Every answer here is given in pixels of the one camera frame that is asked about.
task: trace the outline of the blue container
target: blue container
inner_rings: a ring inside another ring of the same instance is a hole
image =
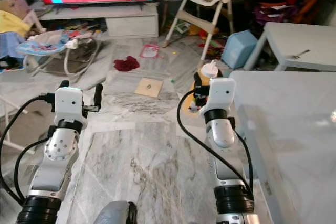
[[[257,42],[249,30],[231,34],[222,54],[222,61],[233,69],[243,67]]]

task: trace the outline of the small wooden board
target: small wooden board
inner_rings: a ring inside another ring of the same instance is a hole
[[[147,95],[148,97],[158,97],[162,84],[162,81],[142,78],[134,93]]]

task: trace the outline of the bottle cap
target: bottle cap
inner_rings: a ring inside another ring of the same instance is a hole
[[[216,67],[215,60],[212,60],[210,63],[203,65],[201,68],[201,73],[202,75],[209,78],[217,77],[218,68]]]

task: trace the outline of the tv stand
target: tv stand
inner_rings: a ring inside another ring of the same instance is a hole
[[[40,20],[105,18],[107,31],[98,40],[151,38],[159,35],[156,6],[62,6],[53,8],[39,17]]]

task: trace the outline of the black cable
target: black cable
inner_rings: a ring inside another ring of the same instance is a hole
[[[14,185],[15,185],[15,190],[18,194],[18,196],[20,197],[20,199],[22,201],[25,200],[25,196],[23,196],[22,192],[21,192],[21,189],[20,189],[20,185],[19,185],[19,181],[18,181],[18,173],[19,173],[19,167],[20,167],[20,162],[21,162],[21,159],[23,157],[23,155],[25,155],[25,153],[32,147],[38,145],[38,144],[41,144],[41,143],[44,143],[46,141],[48,141],[49,137],[45,138],[45,139],[42,139],[40,141],[37,141],[33,144],[29,144],[26,148],[24,148],[24,150],[20,153],[20,155],[17,157],[17,160],[16,160],[16,163],[15,163],[15,168],[14,168]]]
[[[248,146],[246,144],[246,141],[236,132],[235,129],[233,129],[233,131],[236,133],[237,137],[239,138],[239,140],[241,141],[241,143],[244,146],[245,152],[246,152],[246,156],[247,156],[247,160],[248,160],[248,170],[249,170],[249,177],[250,177],[250,188],[251,191],[253,191],[253,166],[252,166],[252,159],[251,159],[251,155],[250,155],[250,151],[248,149]]]
[[[234,174],[236,174],[236,176],[245,184],[248,193],[252,195],[252,190],[249,186],[249,184],[246,182],[246,179],[236,170],[236,168],[234,168],[227,160],[225,160],[224,158],[222,158],[219,154],[217,154],[215,151],[213,151],[210,147],[208,147],[206,144],[204,144],[202,141],[200,141],[196,136],[194,136],[193,134],[191,134],[182,124],[181,122],[181,117],[180,117],[180,111],[181,111],[181,107],[182,104],[184,102],[184,100],[194,92],[194,90],[189,91],[187,94],[185,94],[182,99],[180,100],[180,102],[178,103],[177,106],[177,122],[179,124],[179,126],[181,127],[181,129],[184,131],[185,134],[187,134],[192,140],[194,140],[197,144],[199,144],[201,147],[203,147],[204,149],[206,149],[208,152],[210,152],[214,157],[216,157],[219,161],[221,161],[223,164],[225,164],[230,170],[232,170],[232,172]]]
[[[1,171],[1,151],[2,151],[2,146],[4,144],[5,136],[7,135],[8,130],[12,127],[13,123],[15,120],[19,117],[19,115],[22,113],[22,111],[32,102],[37,101],[37,100],[42,100],[43,96],[38,96],[30,99],[26,103],[24,103],[21,108],[16,112],[15,116],[11,119],[7,127],[5,128],[3,135],[1,136],[0,139],[0,184],[4,187],[6,192],[20,205],[23,204],[23,201],[10,189],[10,187],[6,184],[6,181],[4,180],[4,177],[2,176],[2,171]]]

